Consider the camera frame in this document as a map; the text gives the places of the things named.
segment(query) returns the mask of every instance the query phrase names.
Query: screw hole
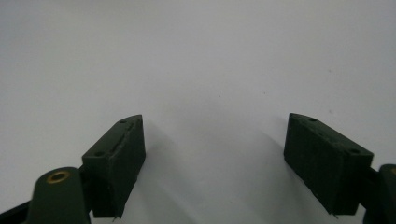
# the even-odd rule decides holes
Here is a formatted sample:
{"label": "screw hole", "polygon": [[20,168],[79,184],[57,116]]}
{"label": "screw hole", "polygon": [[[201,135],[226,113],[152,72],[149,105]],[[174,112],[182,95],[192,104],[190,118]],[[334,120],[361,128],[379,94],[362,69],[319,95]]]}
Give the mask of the screw hole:
{"label": "screw hole", "polygon": [[355,148],[352,148],[352,149],[350,149],[349,151],[352,152],[352,153],[355,153],[355,154],[361,153],[359,150],[357,150],[357,149],[355,149]]}
{"label": "screw hole", "polygon": [[97,157],[101,157],[103,155],[105,155],[105,152],[103,152],[103,151],[95,152],[95,156],[97,156]]}
{"label": "screw hole", "polygon": [[47,178],[47,183],[56,184],[56,183],[66,180],[69,176],[70,176],[70,173],[67,171],[56,172]]}

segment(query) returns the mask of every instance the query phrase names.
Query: black block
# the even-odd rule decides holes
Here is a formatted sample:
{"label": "black block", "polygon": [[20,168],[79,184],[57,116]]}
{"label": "black block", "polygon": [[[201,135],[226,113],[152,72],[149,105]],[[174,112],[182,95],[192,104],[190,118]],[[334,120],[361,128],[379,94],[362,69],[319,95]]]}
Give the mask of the black block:
{"label": "black block", "polygon": [[122,119],[83,156],[95,217],[121,217],[146,158],[141,115]]}
{"label": "black block", "polygon": [[359,174],[374,154],[317,119],[290,114],[285,161],[330,214],[354,215]]}

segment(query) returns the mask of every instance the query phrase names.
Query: brass ring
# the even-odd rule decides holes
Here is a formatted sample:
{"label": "brass ring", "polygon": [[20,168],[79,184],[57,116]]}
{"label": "brass ring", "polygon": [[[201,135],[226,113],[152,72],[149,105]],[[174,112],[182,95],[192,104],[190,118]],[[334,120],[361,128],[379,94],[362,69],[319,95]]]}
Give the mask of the brass ring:
{"label": "brass ring", "polygon": [[66,180],[70,176],[70,173],[67,171],[58,171],[56,173],[53,173],[47,178],[47,183],[49,184],[57,184],[59,182],[62,182]]}

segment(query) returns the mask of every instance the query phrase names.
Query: gray background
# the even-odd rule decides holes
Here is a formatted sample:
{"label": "gray background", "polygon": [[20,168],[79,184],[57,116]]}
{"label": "gray background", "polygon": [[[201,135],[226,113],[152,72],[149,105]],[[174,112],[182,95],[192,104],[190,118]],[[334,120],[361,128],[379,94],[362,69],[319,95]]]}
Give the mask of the gray background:
{"label": "gray background", "polygon": [[148,157],[115,223],[360,223],[284,162],[287,119],[396,162],[395,36],[392,0],[1,1],[0,211],[143,114]]}

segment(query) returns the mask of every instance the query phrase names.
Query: white surface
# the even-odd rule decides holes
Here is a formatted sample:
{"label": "white surface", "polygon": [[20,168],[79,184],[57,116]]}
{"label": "white surface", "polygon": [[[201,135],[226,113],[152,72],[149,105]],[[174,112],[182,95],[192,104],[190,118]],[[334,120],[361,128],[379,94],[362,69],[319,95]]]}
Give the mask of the white surface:
{"label": "white surface", "polygon": [[[396,2],[0,2],[0,211],[143,114],[115,223],[361,223],[283,160],[289,112],[396,162]],[[111,223],[95,219],[93,223]]]}

